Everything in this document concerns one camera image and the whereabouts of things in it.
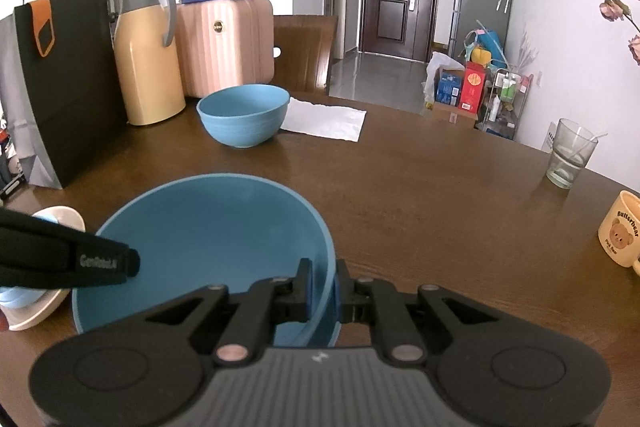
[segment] white tissue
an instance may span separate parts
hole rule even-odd
[[[357,142],[366,114],[351,107],[319,105],[291,97],[281,129]]]

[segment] dried flower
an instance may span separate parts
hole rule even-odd
[[[600,13],[607,21],[615,21],[624,18],[624,10],[613,0],[605,0],[600,5]]]
[[[640,32],[640,26],[634,21],[629,6],[622,1],[604,0],[604,2],[600,4],[600,13],[607,21],[613,22],[618,19],[627,19],[632,23],[634,28]],[[640,66],[640,35],[636,35],[629,41],[629,50],[638,66]]]
[[[638,63],[638,66],[640,66],[640,35],[636,35],[629,41],[629,49],[631,50],[631,54],[634,56],[634,59]]]

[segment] red box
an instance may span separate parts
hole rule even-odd
[[[482,92],[484,91],[485,75],[485,70],[480,64],[466,63],[465,80],[462,84],[460,105],[458,105],[460,109],[474,114],[478,113]]]

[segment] bowl rim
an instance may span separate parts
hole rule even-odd
[[[276,107],[272,107],[270,109],[266,109],[264,111],[258,111],[258,112],[252,112],[250,114],[239,114],[237,116],[222,116],[222,115],[218,115],[218,114],[209,114],[208,112],[203,111],[200,108],[200,105],[207,100],[208,98],[211,98],[223,91],[229,90],[229,89],[241,89],[241,88],[247,88],[248,86],[266,86],[270,89],[276,89],[276,90],[280,90],[284,93],[287,94],[287,101],[281,103],[280,105],[277,105]],[[216,118],[217,120],[227,120],[227,119],[238,119],[238,118],[252,118],[255,116],[260,116],[262,114],[267,114],[268,112],[280,109],[282,107],[284,107],[285,105],[289,105],[289,102],[291,100],[291,95],[289,93],[289,91],[287,91],[286,89],[280,87],[280,86],[273,86],[271,84],[242,84],[241,86],[231,86],[231,87],[225,87],[225,89],[220,89],[217,91],[214,91],[210,94],[208,94],[207,96],[205,96],[204,98],[201,98],[198,100],[198,103],[196,104],[196,110],[198,112],[198,114],[200,115],[200,117],[206,116],[207,118]]]
[[[296,200],[302,203],[304,207],[315,218],[316,223],[318,223],[318,226],[320,227],[320,230],[322,232],[322,237],[324,237],[324,242],[326,244],[327,274],[326,274],[326,279],[324,281],[324,285],[322,286],[322,293],[320,294],[318,307],[316,308],[316,311],[314,312],[312,317],[306,323],[304,323],[302,329],[300,330],[300,333],[298,333],[295,336],[295,338],[293,339],[290,345],[290,347],[306,346],[306,343],[308,343],[308,341],[311,340],[313,333],[316,331],[316,329],[318,329],[318,325],[322,319],[322,316],[326,312],[326,308],[329,305],[329,302],[331,300],[332,292],[334,291],[335,248],[334,248],[334,240],[332,239],[331,233],[329,232],[329,227],[327,227],[320,213],[315,209],[315,207],[311,203],[309,203],[305,198],[302,197],[302,195],[298,194],[292,188],[289,188],[278,182],[268,180],[267,178],[261,178],[260,176],[252,176],[250,174],[237,174],[234,172],[216,172],[216,173],[209,173],[209,174],[198,174],[196,176],[189,176],[187,178],[180,178],[178,180],[174,180],[172,182],[165,183],[165,184],[159,185],[158,187],[152,188],[151,190],[148,190],[143,194],[140,194],[137,198],[134,198],[133,200],[129,201],[129,203],[122,206],[109,219],[107,219],[104,222],[104,224],[100,227],[100,229],[98,229],[95,235],[101,236],[102,233],[104,232],[104,229],[106,229],[111,224],[112,221],[114,221],[120,214],[124,213],[130,206],[133,206],[134,204],[136,204],[138,201],[142,200],[146,196],[153,194],[154,192],[158,192],[162,188],[170,187],[171,185],[177,185],[180,183],[189,182],[189,181],[192,181],[195,179],[201,179],[201,178],[244,178],[247,180],[257,181],[267,185],[271,185],[293,196]],[[76,327],[76,330],[78,331],[78,333],[84,333],[85,330],[82,328],[80,324],[80,317],[78,314],[78,288],[73,288],[72,290],[71,308],[72,308],[72,314],[74,318],[74,326]]]

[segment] clear glass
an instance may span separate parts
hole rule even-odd
[[[561,188],[571,188],[596,149],[598,139],[574,121],[561,118],[546,177]]]

